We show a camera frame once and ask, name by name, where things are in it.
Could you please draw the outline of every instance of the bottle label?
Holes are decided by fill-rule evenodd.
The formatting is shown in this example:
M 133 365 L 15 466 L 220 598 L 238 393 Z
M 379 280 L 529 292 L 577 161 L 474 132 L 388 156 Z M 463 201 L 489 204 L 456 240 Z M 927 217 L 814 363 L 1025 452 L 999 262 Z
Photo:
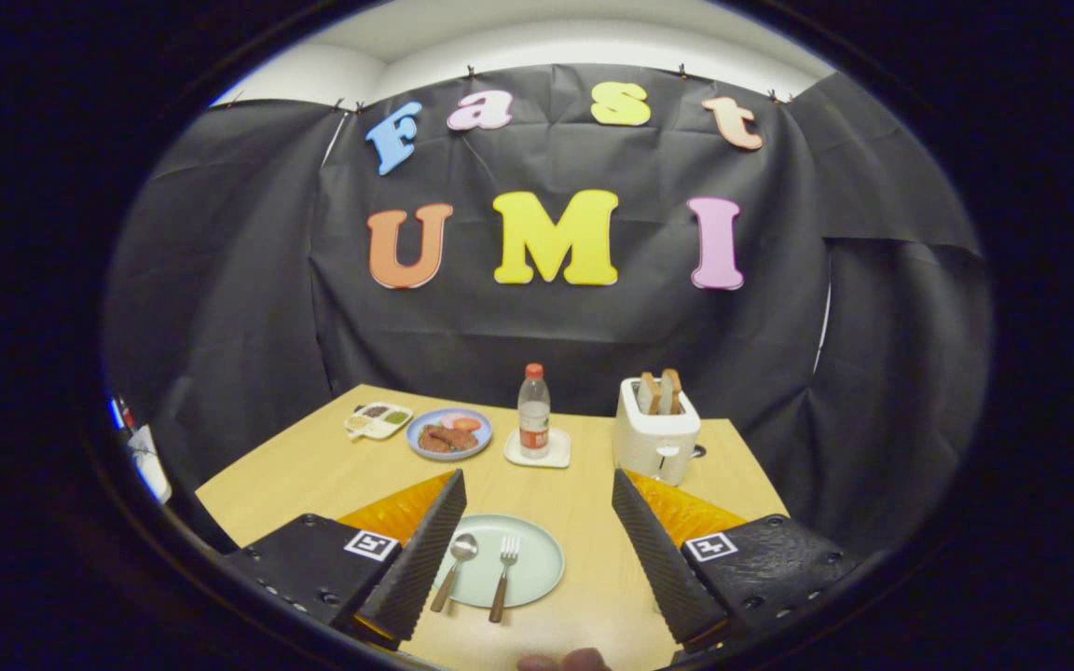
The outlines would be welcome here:
M 520 417 L 520 446 L 531 450 L 546 447 L 549 441 L 549 415 Z

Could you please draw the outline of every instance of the blue plate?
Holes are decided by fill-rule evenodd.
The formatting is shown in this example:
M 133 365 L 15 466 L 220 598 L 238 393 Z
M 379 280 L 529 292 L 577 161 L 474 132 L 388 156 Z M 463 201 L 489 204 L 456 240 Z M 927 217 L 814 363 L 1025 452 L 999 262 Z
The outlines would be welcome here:
M 421 447 L 418 447 L 417 439 L 421 437 L 421 429 L 425 427 L 426 424 L 440 424 L 441 417 L 451 412 L 462 413 L 466 417 L 474 417 L 475 420 L 480 421 L 481 426 L 471 431 L 473 436 L 478 438 L 478 444 L 469 450 L 461 451 L 461 453 L 431 453 L 431 451 L 422 450 Z M 487 447 L 487 442 L 491 440 L 491 421 L 487 420 L 482 413 L 475 412 L 473 409 L 468 408 L 448 407 L 435 409 L 433 412 L 426 412 L 425 414 L 418 415 L 413 421 L 410 421 L 408 428 L 405 429 L 405 437 L 408 438 L 408 447 L 413 448 L 413 453 L 423 455 L 425 458 L 435 460 L 436 462 L 459 462 L 461 458 L 469 457 L 469 455 L 477 455 L 483 451 L 483 448 Z

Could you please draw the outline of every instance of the water bottle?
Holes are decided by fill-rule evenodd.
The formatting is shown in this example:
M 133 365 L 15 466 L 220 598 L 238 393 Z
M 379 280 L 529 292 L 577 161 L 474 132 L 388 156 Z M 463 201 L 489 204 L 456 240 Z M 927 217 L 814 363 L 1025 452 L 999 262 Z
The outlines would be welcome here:
M 517 398 L 520 411 L 520 451 L 528 458 L 549 454 L 549 386 L 540 363 L 525 366 L 525 382 Z

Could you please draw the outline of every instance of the white toaster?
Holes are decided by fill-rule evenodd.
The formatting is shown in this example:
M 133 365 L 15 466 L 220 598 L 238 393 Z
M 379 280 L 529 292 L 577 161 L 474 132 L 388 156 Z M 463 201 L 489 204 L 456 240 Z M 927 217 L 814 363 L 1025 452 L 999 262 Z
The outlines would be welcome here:
M 612 429 L 613 466 L 656 477 L 677 487 L 686 477 L 686 467 L 695 454 L 695 440 L 703 424 L 685 392 L 678 395 L 681 413 L 644 414 L 636 404 L 639 383 L 640 378 L 619 383 Z

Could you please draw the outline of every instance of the table surface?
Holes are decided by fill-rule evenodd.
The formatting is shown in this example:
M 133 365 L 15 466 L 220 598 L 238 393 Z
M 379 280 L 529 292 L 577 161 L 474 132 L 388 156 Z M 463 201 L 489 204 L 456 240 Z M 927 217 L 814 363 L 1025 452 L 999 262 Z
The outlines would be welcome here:
M 391 438 L 350 439 L 343 421 L 358 405 L 383 400 L 413 415 L 465 407 L 489 417 L 494 434 L 485 450 L 461 462 L 439 463 L 408 447 L 405 428 Z M 516 668 L 525 654 L 560 658 L 596 646 L 611 668 L 661 668 L 679 646 L 655 610 L 653 592 L 611 507 L 612 417 L 554 413 L 551 426 L 570 434 L 570 466 L 517 466 L 504 441 L 517 426 L 516 408 L 435 399 L 360 385 L 264 442 L 198 490 L 198 497 L 240 546 L 264 538 L 304 512 L 337 519 L 409 484 L 462 468 L 465 514 L 503 513 L 545 527 L 562 544 L 566 569 L 546 597 L 504 612 L 450 602 L 426 607 L 402 653 L 447 668 Z M 757 460 L 728 420 L 703 420 L 695 460 L 682 491 L 746 520 L 788 514 Z M 431 590 L 430 599 L 434 597 Z

